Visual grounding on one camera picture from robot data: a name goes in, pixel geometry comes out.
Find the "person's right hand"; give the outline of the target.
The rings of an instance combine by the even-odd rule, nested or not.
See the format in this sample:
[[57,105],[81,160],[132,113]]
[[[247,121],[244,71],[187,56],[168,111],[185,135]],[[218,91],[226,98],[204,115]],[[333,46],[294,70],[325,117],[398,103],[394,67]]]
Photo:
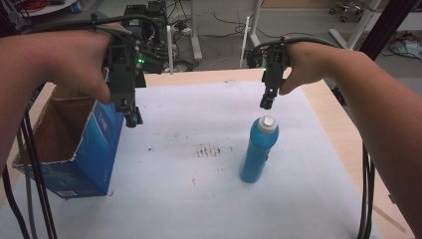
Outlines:
[[279,94],[287,95],[294,89],[329,77],[330,64],[337,48],[309,42],[294,43],[287,47],[292,70],[282,83]]

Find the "person's left hand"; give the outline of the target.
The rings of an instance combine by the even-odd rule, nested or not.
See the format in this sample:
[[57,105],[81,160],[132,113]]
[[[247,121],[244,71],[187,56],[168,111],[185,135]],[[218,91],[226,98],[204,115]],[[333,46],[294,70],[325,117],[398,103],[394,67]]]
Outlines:
[[103,76],[103,62],[113,33],[126,33],[119,24],[106,24],[98,30],[72,30],[46,33],[56,39],[47,50],[46,80],[61,87],[83,92],[109,104],[110,90]]

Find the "blue bottle with white cap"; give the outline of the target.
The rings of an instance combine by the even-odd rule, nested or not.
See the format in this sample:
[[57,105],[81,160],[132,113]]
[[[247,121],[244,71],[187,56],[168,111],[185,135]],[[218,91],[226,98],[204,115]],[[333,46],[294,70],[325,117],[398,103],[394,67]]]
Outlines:
[[270,116],[256,119],[250,128],[249,143],[240,169],[240,178],[255,183],[261,176],[272,147],[279,137],[277,121]]

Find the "white metal stand leg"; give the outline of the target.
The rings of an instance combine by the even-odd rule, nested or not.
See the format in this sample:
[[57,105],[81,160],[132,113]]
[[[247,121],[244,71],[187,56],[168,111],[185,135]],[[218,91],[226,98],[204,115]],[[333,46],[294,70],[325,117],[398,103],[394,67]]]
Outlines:
[[196,62],[200,62],[202,60],[202,52],[201,52],[200,43],[199,43],[198,26],[197,26],[198,3],[199,3],[199,0],[190,0],[190,6],[191,6],[190,40],[191,40],[193,58]]

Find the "white table leg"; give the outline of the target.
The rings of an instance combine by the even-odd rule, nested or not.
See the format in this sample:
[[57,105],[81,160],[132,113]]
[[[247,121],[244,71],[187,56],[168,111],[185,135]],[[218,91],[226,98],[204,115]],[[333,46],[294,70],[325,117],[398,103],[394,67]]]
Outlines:
[[374,17],[378,6],[382,0],[371,0],[368,6],[363,10],[360,20],[353,29],[348,40],[345,40],[335,29],[329,29],[328,32],[336,42],[344,49],[352,50],[358,39]]

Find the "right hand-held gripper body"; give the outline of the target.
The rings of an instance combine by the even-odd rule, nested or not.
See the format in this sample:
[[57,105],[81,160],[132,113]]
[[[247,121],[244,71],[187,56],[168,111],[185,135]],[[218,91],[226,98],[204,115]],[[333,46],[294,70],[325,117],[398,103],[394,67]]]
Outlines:
[[287,46],[283,42],[268,42],[248,50],[247,66],[250,69],[263,68],[262,83],[265,85],[264,100],[274,100],[284,79],[284,70],[290,65]]

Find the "black metal post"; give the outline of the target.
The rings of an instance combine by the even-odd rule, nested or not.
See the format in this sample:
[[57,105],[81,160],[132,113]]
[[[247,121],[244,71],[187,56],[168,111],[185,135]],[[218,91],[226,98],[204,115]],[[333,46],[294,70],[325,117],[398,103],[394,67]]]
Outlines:
[[419,6],[422,0],[389,0],[358,51],[374,61],[406,17]]

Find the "blue cardboard box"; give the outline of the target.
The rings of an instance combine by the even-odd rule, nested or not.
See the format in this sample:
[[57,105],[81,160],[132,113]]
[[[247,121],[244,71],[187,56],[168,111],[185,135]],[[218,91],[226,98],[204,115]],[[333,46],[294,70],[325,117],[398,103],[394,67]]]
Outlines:
[[114,106],[54,88],[34,125],[47,189],[62,198],[106,195],[122,122]]

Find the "white metal frame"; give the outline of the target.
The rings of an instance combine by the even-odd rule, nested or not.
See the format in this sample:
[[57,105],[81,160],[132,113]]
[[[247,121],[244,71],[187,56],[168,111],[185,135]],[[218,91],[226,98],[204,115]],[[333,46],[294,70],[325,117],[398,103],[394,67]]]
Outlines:
[[258,21],[260,16],[260,9],[263,0],[254,0],[253,13],[246,17],[243,42],[241,47],[239,67],[243,67],[244,57],[246,56],[246,47],[251,45],[257,47],[260,44],[260,40],[257,36]]

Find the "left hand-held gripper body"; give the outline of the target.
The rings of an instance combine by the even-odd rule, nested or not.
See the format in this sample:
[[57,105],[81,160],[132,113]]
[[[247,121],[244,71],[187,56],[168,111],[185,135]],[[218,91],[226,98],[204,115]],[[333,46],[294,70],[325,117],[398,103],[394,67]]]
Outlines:
[[139,116],[135,102],[135,89],[145,86],[140,69],[139,56],[141,38],[141,15],[129,14],[118,17],[123,28],[111,28],[111,41],[108,45],[105,65],[108,67],[107,84],[111,102],[118,113],[124,116]]

